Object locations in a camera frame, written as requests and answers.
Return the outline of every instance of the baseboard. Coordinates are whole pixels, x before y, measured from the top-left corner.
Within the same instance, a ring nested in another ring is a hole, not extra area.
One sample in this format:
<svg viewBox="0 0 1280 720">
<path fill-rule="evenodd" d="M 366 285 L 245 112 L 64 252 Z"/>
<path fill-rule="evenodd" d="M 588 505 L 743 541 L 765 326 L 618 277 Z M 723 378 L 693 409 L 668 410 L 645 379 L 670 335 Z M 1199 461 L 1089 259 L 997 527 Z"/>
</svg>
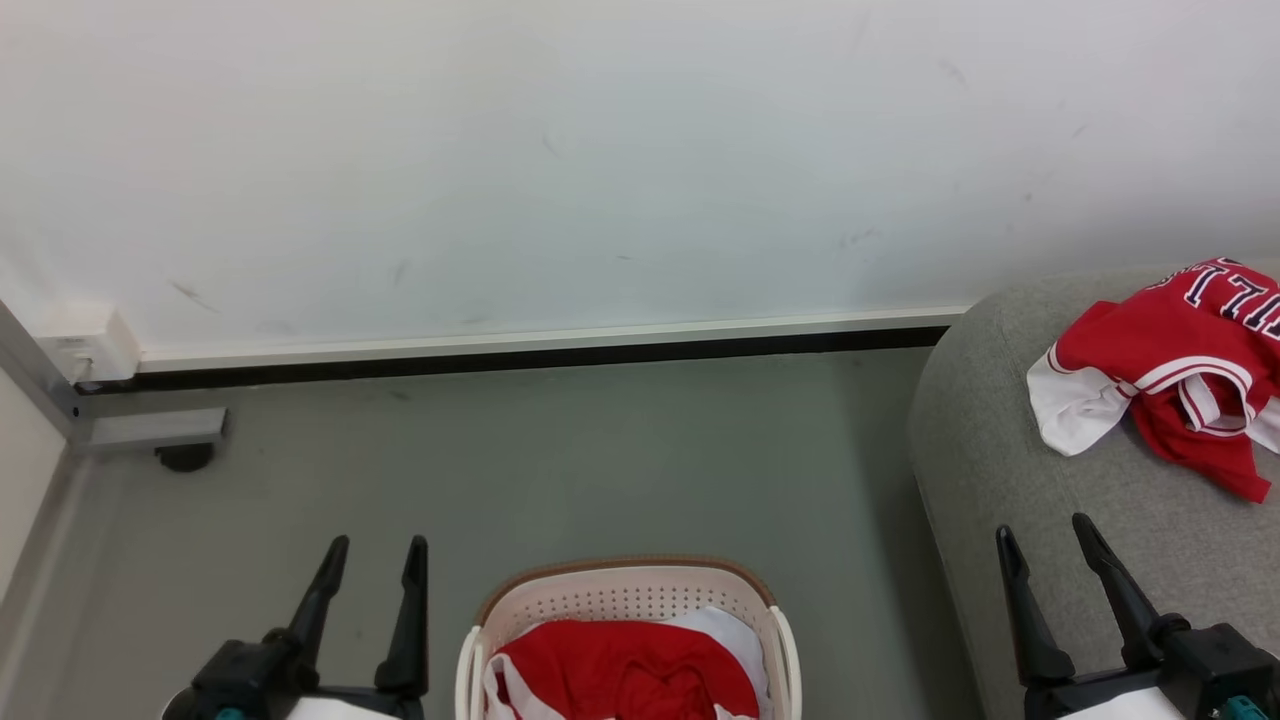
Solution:
<svg viewBox="0 0 1280 720">
<path fill-rule="evenodd" d="M 668 325 L 146 351 L 128 380 L 84 395 L 933 345 L 964 306 Z"/>
</svg>

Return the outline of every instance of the red jersey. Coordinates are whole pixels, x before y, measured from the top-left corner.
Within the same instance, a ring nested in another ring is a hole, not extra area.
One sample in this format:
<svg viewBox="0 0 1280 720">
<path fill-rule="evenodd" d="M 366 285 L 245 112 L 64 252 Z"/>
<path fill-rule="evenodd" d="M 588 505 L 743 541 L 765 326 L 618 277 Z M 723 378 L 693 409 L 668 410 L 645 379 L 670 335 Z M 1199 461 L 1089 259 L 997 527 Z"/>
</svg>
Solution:
<svg viewBox="0 0 1280 720">
<path fill-rule="evenodd" d="M 1027 373 L 1044 442 L 1075 455 L 1125 410 L 1162 457 L 1262 502 L 1249 439 L 1280 451 L 1280 287 L 1220 258 L 1097 302 Z"/>
</svg>

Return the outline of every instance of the gray upholstery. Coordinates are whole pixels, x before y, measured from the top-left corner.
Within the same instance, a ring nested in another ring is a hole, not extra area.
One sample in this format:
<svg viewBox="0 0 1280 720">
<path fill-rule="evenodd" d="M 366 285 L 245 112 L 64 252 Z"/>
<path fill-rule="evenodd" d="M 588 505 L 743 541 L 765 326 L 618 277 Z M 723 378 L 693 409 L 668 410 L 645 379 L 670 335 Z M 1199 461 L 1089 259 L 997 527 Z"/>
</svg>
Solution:
<svg viewBox="0 0 1280 720">
<path fill-rule="evenodd" d="M 1263 270 L 1274 265 L 1256 265 Z M 988 720 L 1021 717 L 995 553 L 1014 528 L 1059 644 L 1079 673 L 1119 667 L 1120 635 L 1070 516 L 1088 512 L 1156 609 L 1229 621 L 1280 650 L 1280 489 L 1236 500 L 1152 455 L 1128 421 L 1076 457 L 1041 442 L 1025 373 L 1093 301 L 1124 300 L 1158 272 L 1048 278 L 988 297 L 934 350 L 910 418 L 913 464 Z M 1257 448 L 1262 477 L 1280 459 Z"/>
</svg>

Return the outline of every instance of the red clothing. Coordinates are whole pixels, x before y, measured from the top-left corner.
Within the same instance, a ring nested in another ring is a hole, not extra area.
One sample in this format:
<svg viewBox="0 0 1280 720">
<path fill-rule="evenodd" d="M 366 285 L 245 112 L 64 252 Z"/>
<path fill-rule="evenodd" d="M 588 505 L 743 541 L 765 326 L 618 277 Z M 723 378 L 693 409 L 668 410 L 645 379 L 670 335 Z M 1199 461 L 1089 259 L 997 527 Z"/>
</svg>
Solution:
<svg viewBox="0 0 1280 720">
<path fill-rule="evenodd" d="M 755 689 L 705 633 L 660 623 L 559 620 L 489 660 L 486 717 L 748 720 Z"/>
<path fill-rule="evenodd" d="M 1225 258 L 1124 302 L 1098 302 L 1027 374 L 1041 436 L 1064 455 L 1132 409 L 1151 448 L 1262 502 L 1256 439 L 1280 448 L 1280 287 Z"/>
</svg>

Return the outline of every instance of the metal frame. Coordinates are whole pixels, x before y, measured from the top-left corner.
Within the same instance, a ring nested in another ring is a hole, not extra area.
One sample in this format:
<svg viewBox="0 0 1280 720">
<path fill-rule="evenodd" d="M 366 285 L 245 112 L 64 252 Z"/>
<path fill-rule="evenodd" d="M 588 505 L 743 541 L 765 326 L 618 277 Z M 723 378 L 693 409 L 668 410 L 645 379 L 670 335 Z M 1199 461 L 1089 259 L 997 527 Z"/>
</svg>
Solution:
<svg viewBox="0 0 1280 720">
<path fill-rule="evenodd" d="M 227 427 L 225 407 L 93 416 L 88 398 L 76 392 L 4 302 L 0 302 L 0 370 L 67 438 L 76 455 L 216 443 Z"/>
</svg>

